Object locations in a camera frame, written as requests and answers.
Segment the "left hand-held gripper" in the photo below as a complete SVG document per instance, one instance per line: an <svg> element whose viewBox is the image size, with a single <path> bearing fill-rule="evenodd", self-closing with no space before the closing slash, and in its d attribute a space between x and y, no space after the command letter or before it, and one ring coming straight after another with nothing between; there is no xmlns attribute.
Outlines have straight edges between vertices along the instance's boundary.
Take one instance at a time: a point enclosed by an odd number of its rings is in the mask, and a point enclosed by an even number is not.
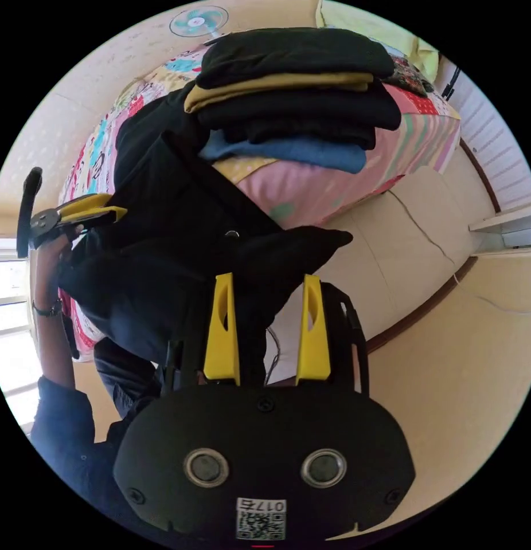
<svg viewBox="0 0 531 550"><path fill-rule="evenodd" d="M77 197L56 209L46 209L30 220L29 249L37 250L43 244L61 235L72 237L79 225L115 223L127 214L127 209L107 206L110 194L96 193Z"/></svg>

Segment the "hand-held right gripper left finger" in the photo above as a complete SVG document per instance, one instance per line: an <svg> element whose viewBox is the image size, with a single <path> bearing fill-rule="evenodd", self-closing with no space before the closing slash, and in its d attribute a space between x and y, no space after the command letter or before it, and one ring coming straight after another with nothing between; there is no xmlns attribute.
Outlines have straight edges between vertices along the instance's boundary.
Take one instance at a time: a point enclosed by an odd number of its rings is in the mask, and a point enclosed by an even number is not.
<svg viewBox="0 0 531 550"><path fill-rule="evenodd" d="M203 372L212 382L240 384L232 273L216 276Z"/></svg>

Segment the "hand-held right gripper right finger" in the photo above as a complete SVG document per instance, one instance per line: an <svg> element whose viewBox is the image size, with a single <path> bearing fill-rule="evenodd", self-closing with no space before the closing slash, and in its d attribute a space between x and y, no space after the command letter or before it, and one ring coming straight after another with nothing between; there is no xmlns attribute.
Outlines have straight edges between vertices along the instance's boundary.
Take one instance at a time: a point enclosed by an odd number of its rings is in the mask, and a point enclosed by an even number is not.
<svg viewBox="0 0 531 550"><path fill-rule="evenodd" d="M306 275L295 384L324 382L331 374L326 315L319 277Z"/></svg>

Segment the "person's left hand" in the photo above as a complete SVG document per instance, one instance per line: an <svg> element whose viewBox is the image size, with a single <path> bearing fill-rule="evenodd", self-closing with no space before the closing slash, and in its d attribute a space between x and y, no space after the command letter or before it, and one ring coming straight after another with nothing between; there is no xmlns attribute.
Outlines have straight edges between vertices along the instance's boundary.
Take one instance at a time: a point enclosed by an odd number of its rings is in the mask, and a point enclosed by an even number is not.
<svg viewBox="0 0 531 550"><path fill-rule="evenodd" d="M53 241L42 244L36 254L36 271L32 299L36 308L50 309L58 298L58 273L60 264L71 253L72 241L82 232L82 225L74 233L61 234Z"/></svg>

